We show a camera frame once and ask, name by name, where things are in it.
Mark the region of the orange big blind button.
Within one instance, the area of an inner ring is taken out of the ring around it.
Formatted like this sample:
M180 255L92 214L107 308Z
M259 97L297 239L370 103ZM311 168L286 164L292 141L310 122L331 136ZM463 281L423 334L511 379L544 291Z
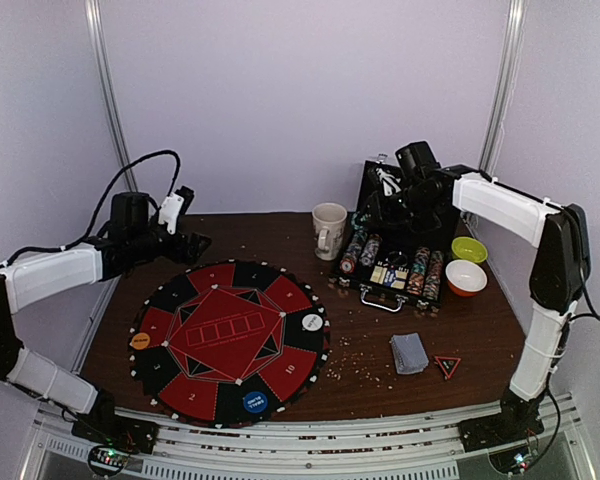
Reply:
M139 332L132 336L129 346L137 351L148 348L151 344L151 337L146 332Z

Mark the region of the white dealer button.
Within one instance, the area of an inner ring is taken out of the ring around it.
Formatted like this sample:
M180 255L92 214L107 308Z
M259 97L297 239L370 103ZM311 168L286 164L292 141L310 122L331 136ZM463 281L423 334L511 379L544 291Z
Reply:
M316 313L305 315L301 320L302 329L309 332L317 332L324 327L324 318Z

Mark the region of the blue small blind button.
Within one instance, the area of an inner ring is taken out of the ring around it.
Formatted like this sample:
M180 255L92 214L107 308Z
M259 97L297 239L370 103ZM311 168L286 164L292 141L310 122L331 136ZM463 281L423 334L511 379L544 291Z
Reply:
M268 408L268 396L260 391L251 391L243 397L243 407L250 414L260 414Z

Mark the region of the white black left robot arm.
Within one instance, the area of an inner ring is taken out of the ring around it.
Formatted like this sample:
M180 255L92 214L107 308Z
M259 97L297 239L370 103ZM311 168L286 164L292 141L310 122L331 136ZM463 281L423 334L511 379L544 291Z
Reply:
M104 235L0 264L0 381L86 414L83 422L91 434L103 444L117 442L124 433L123 421L106 407L95 406L101 396L97 387L27 348L16 335L13 316L31 304L117 278L159 257L194 264L211 241L179 228L193 199L193 191L181 187L150 215L146 194L117 194Z

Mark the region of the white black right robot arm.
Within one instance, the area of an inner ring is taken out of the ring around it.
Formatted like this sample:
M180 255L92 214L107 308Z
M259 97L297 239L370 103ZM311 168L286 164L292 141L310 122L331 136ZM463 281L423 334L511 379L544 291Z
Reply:
M580 299L587 298L591 257L584 210L559 206L504 185L466 165L441 166L425 141L396 153L397 166L375 163L366 175L372 190L362 221L374 227L430 233L443 216L469 213L526 240L536 250L529 278L532 320L518 366L500 401L500 413L462 427L479 427L510 442L530 428L548 392Z

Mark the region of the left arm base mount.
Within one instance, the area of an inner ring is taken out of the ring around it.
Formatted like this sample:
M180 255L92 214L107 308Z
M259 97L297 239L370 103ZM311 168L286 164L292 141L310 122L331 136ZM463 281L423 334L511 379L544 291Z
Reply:
M100 396L88 413L76 415L71 433L126 453L151 454L159 426L155 422L117 414L114 399Z

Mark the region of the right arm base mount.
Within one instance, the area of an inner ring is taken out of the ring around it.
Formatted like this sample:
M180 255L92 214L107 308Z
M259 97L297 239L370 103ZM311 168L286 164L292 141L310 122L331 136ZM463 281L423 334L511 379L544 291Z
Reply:
M473 452L525 440L531 433L543 433L545 428L536 416L515 420L498 413L463 420L458 430L464 451Z

